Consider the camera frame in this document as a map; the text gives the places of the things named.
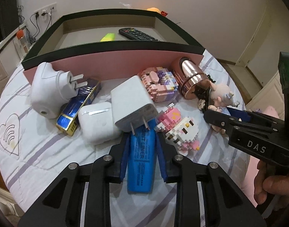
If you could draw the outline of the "person's right hand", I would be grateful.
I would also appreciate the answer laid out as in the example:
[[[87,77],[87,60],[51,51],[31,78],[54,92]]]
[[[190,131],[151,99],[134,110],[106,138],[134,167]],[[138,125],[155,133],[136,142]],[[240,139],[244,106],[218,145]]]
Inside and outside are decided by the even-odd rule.
[[[281,205],[289,203],[289,175],[275,175],[266,177],[267,166],[263,161],[257,165],[258,173],[254,179],[254,199],[257,204],[263,204],[267,194],[281,196]]]

